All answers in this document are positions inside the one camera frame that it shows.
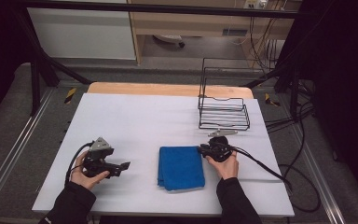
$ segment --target blue towel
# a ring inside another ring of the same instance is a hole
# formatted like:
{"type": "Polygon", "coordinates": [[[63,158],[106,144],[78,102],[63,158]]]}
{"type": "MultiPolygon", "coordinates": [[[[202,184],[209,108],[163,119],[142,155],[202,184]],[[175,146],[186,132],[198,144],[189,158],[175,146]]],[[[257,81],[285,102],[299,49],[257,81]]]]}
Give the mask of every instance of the blue towel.
{"type": "Polygon", "coordinates": [[[202,160],[196,147],[161,147],[158,185],[166,190],[205,186],[202,160]]]}

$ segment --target black sleeve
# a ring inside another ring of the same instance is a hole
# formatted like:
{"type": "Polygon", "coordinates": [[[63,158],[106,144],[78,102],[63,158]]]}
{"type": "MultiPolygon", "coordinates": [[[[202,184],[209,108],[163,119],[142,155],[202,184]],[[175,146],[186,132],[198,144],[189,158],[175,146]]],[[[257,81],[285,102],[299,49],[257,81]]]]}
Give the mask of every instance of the black sleeve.
{"type": "Polygon", "coordinates": [[[57,197],[53,209],[39,224],[87,223],[87,214],[95,200],[96,197],[91,191],[69,182],[57,197]]]}
{"type": "Polygon", "coordinates": [[[232,177],[217,184],[217,197],[222,205],[222,224],[262,223],[246,197],[238,178],[232,177]]]}

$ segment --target gray floor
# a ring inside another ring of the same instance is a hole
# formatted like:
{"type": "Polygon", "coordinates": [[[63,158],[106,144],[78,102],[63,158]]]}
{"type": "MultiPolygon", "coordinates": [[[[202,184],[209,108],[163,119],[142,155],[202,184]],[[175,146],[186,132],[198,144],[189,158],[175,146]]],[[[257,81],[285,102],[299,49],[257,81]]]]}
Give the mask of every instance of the gray floor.
{"type": "MultiPolygon", "coordinates": [[[[144,62],[110,62],[95,66],[95,61],[69,62],[74,70],[84,77],[98,81],[143,82],[143,83],[179,83],[199,84],[202,58],[243,58],[239,46],[231,40],[222,38],[186,37],[186,46],[162,43],[149,36],[146,39],[144,62]]],[[[11,223],[30,223],[42,217],[31,211],[37,196],[37,189],[43,184],[65,130],[70,125],[76,107],[87,86],[78,85],[76,94],[69,105],[63,101],[72,85],[72,79],[59,74],[63,82],[54,89],[51,101],[31,138],[23,149],[6,184],[0,191],[0,218],[9,218],[11,223]]],[[[288,94],[274,94],[271,86],[275,80],[269,80],[261,87],[254,89],[255,98],[259,100],[265,120],[286,118],[282,106],[265,103],[265,93],[279,100],[288,94]]],[[[238,81],[221,81],[221,84],[237,85],[238,81]]],[[[27,66],[20,67],[16,79],[7,97],[0,104],[0,166],[15,144],[22,128],[26,125],[31,111],[30,72],[27,66]]],[[[308,117],[304,120],[306,141],[311,152],[324,173],[337,205],[346,223],[358,223],[358,184],[345,163],[332,159],[332,152],[319,126],[317,118],[308,117]]],[[[294,129],[291,127],[270,134],[271,144],[278,163],[289,163],[298,151],[298,142],[294,129]]],[[[296,168],[306,176],[309,171],[300,158],[296,168]]],[[[312,208],[316,204],[315,194],[303,178],[292,172],[289,175],[294,184],[294,195],[291,201],[301,207],[312,208]]],[[[314,213],[304,213],[295,209],[293,223],[330,223],[321,206],[314,213]]],[[[265,218],[266,223],[285,223],[283,219],[265,218]]]]}

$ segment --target hand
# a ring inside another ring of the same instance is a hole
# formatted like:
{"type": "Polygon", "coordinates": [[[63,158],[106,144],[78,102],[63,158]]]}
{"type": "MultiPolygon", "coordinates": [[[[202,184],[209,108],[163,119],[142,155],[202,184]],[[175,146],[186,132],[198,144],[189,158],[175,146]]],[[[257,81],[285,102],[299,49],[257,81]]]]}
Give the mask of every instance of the hand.
{"type": "Polygon", "coordinates": [[[207,156],[206,160],[216,170],[219,177],[229,179],[231,177],[238,177],[238,170],[240,163],[237,161],[237,152],[233,151],[232,154],[225,161],[214,161],[212,157],[207,156]]]}
{"type": "Polygon", "coordinates": [[[88,151],[83,152],[76,158],[75,169],[72,171],[71,181],[83,186],[86,189],[91,190],[96,184],[99,184],[101,180],[109,175],[108,171],[102,172],[94,177],[86,177],[83,173],[83,160],[86,157],[88,151]]]}

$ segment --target table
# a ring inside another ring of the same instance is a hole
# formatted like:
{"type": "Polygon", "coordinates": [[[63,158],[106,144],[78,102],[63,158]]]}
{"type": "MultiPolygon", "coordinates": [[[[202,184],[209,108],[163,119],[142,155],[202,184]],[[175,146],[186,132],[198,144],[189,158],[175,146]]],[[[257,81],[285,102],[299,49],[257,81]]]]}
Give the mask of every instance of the table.
{"type": "MultiPolygon", "coordinates": [[[[260,108],[257,100],[251,99],[250,90],[217,86],[207,87],[206,94],[218,96],[219,91],[225,97],[244,96],[251,120],[250,130],[228,137],[229,143],[245,148],[277,172],[260,108]]],[[[107,162],[130,161],[131,166],[120,177],[106,179],[93,189],[97,202],[91,212],[126,216],[219,216],[221,207],[215,196],[219,178],[206,160],[202,160],[204,188],[166,191],[157,186],[159,147],[196,146],[209,140],[207,134],[212,131],[198,128],[198,94],[199,86],[91,84],[89,92],[82,97],[33,210],[46,213],[51,209],[77,149],[102,136],[115,149],[113,155],[106,158],[107,162]]],[[[293,216],[282,181],[245,157],[239,157],[239,161],[243,164],[239,180],[257,213],[263,217],[293,216]]]]}

